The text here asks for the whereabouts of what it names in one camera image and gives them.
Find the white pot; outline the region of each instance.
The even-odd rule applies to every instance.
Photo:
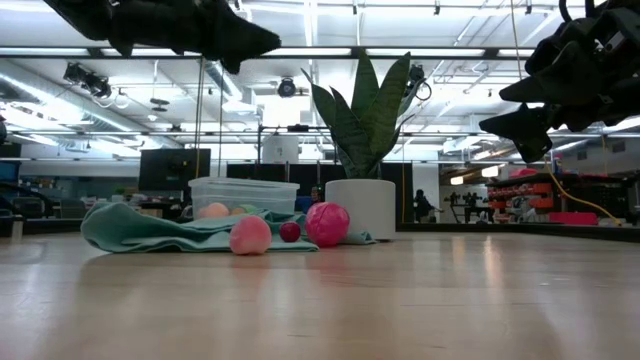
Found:
[[[396,184],[385,180],[351,179],[327,183],[325,200],[344,207],[350,233],[368,231],[376,240],[396,234]]]

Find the teal cloth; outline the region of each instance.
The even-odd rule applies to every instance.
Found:
[[[257,210],[252,215],[265,219],[273,234],[268,251],[317,251],[304,233],[304,215]],[[186,224],[142,215],[123,203],[98,203],[86,215],[80,230],[94,247],[112,253],[152,251],[231,252],[229,232],[247,215],[200,219]],[[278,234],[280,225],[295,221],[303,229],[301,240],[286,243]],[[368,233],[349,234],[342,244],[368,245],[375,241]]]

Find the wooden floor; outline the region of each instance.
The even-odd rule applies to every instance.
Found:
[[[422,234],[319,253],[0,244],[0,360],[640,359],[640,246]]]

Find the monitor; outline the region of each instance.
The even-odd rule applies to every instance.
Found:
[[[189,187],[189,180],[209,176],[211,170],[211,150],[200,149],[198,168],[197,149],[142,150],[138,189],[141,191],[183,191]]]

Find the plastic bin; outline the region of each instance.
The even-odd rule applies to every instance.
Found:
[[[253,205],[284,214],[293,214],[300,184],[273,181],[206,177],[189,181],[193,216],[212,203],[222,203],[229,211]]]

